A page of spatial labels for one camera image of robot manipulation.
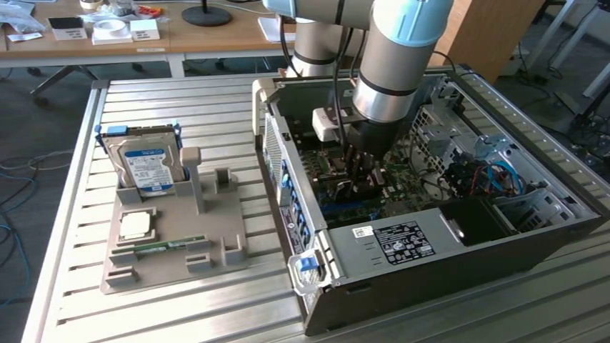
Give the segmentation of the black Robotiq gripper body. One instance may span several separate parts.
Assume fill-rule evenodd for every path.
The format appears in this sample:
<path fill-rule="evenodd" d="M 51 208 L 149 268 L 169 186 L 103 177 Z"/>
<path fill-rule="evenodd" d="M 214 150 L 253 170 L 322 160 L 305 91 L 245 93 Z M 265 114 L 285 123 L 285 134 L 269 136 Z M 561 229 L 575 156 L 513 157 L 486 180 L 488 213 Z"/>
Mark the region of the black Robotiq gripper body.
<path fill-rule="evenodd" d="M 400 122 L 378 123 L 358 121 L 352 123 L 348 131 L 348 141 L 357 151 L 384 158 L 390 151 L 400 131 Z"/>

